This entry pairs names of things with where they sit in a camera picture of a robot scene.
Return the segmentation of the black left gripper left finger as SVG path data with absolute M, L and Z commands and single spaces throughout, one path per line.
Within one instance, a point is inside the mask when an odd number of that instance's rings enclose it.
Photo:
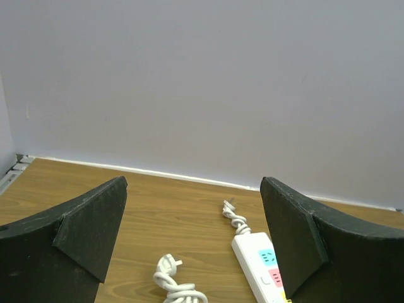
M 94 302 L 122 221 L 127 181 L 1 226 L 1 302 Z

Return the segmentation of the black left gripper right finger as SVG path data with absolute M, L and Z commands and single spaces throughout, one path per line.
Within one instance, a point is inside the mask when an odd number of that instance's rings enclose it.
M 347 215 L 273 177 L 263 208 L 293 302 L 402 302 L 403 231 Z

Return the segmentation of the white multicolour power strip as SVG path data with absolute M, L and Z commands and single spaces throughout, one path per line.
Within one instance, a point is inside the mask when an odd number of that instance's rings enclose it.
M 236 235 L 232 249 L 258 303 L 290 302 L 273 244 L 266 233 Z

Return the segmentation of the aluminium frame rail left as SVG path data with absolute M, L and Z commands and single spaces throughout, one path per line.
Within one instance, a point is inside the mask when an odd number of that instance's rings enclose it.
M 16 155 L 16 163 L 1 178 L 0 195 L 2 195 L 14 181 L 24 172 L 24 170 L 35 160 L 29 155 Z

